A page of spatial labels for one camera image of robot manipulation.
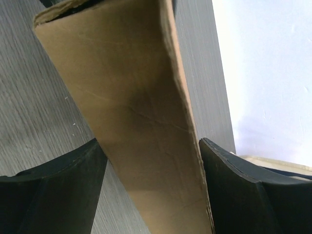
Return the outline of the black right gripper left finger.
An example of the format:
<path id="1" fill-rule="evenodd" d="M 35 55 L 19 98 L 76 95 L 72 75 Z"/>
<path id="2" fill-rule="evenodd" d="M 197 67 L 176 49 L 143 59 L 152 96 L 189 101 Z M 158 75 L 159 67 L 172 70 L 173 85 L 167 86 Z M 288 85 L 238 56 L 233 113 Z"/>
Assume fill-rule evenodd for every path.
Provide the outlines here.
<path id="1" fill-rule="evenodd" d="M 89 234 L 107 157 L 96 140 L 0 178 L 3 234 Z"/>

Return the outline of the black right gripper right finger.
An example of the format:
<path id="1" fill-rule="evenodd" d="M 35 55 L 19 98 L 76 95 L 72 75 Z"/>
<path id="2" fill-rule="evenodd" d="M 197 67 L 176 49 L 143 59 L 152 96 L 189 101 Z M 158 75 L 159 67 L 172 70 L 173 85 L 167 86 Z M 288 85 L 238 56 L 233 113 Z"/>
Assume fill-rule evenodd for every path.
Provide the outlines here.
<path id="1" fill-rule="evenodd" d="M 199 142 L 217 234 L 309 234 L 312 177 Z"/>

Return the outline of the brown cardboard box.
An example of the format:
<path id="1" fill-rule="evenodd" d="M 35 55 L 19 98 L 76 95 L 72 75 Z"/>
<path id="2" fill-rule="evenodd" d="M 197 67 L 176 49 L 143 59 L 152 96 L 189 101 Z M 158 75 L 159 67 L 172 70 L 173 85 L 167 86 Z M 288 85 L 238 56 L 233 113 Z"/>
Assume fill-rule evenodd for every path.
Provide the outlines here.
<path id="1" fill-rule="evenodd" d="M 34 31 L 153 234 L 212 234 L 169 0 L 65 0 Z"/>

